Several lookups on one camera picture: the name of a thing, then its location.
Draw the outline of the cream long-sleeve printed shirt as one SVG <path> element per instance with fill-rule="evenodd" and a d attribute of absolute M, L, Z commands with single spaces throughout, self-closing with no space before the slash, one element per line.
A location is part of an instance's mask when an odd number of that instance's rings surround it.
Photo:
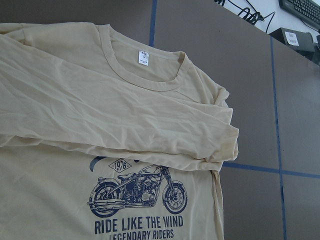
<path fill-rule="evenodd" d="M 0 26 L 3 240 L 222 240 L 229 93 L 110 25 Z"/>

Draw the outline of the black power adapter box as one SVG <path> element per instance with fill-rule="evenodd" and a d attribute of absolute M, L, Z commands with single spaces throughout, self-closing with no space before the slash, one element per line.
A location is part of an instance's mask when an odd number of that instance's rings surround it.
<path fill-rule="evenodd" d="M 313 37 L 310 33 L 280 27 L 269 35 L 309 60 L 315 53 Z"/>

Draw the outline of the black keyboard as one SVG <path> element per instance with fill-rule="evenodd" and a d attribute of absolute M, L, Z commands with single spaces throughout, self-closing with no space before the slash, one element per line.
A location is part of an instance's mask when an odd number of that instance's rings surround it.
<path fill-rule="evenodd" d="M 313 0 L 278 0 L 278 3 L 281 9 L 320 29 L 320 5 Z"/>

